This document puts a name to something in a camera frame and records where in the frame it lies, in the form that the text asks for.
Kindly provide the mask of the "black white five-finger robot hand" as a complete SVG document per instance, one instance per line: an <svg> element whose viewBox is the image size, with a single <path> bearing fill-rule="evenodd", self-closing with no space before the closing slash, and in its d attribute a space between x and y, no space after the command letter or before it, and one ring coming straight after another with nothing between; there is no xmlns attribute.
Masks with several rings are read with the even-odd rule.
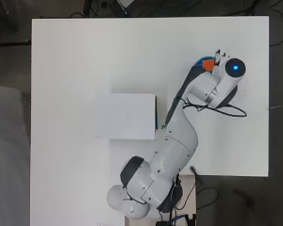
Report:
<svg viewBox="0 0 283 226"><path fill-rule="evenodd" d="M229 59L230 56L226 52L218 50L215 53L214 67L212 73L216 74L219 70L221 70Z"/></svg>

